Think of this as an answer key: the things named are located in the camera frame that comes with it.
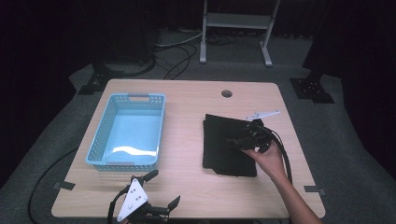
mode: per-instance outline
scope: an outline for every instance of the black towel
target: black towel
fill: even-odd
[[[248,155],[232,147],[227,139],[249,137],[248,121],[205,115],[204,168],[218,175],[256,176],[256,163]]]

